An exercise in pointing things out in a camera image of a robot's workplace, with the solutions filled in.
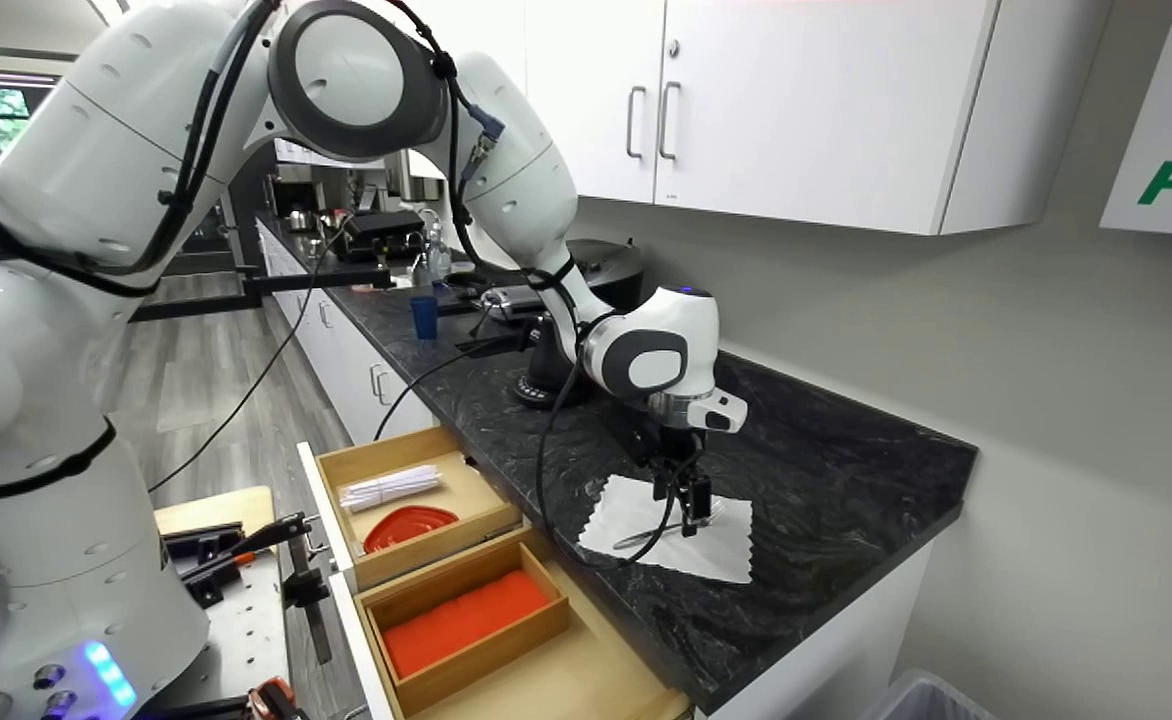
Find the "drawer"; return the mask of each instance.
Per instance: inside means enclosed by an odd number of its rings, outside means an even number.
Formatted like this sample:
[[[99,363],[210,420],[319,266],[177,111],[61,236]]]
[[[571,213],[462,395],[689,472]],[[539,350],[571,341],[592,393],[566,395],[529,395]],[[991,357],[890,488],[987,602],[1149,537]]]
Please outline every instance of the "drawer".
[[[451,433],[427,427],[332,455],[312,455],[306,444],[301,444],[301,463],[332,540],[341,576],[332,576],[329,587],[372,717],[689,717],[689,695],[668,687],[627,649],[587,590],[550,558],[529,521],[462,463]],[[455,524],[363,555],[363,530],[395,502],[346,515],[337,493],[413,463],[434,463],[445,472],[445,493],[415,497],[415,502],[451,509]],[[558,602],[529,628],[495,631],[427,663],[418,676],[395,676],[385,628],[511,565],[550,582]]]
[[[350,576],[350,587],[385,582],[393,576],[434,565],[458,549],[470,549],[518,524],[514,509],[462,461],[455,437],[445,427],[395,437],[385,444],[359,444],[329,455],[312,455],[306,444],[301,444],[301,463],[319,524],[332,540],[337,568]],[[445,476],[440,488],[369,510],[341,509],[341,488],[402,472],[415,463],[433,463]],[[369,555],[363,537],[401,502],[445,509],[455,515],[455,524]]]
[[[387,652],[375,638],[372,607],[385,595],[418,590],[462,576],[477,555],[499,555],[507,549],[529,549],[545,576],[562,595],[558,628],[548,635],[518,635],[511,649],[493,649],[493,663],[455,666],[447,687],[434,695],[413,695],[393,676]],[[470,717],[550,717],[550,720],[676,720],[689,717],[689,701],[668,687],[601,615],[601,607],[580,590],[580,582],[537,543],[531,530],[507,530],[493,543],[469,549],[440,558],[427,573],[402,576],[385,587],[350,590],[332,579],[337,615],[346,635],[346,652],[372,717],[395,720],[470,720]]]

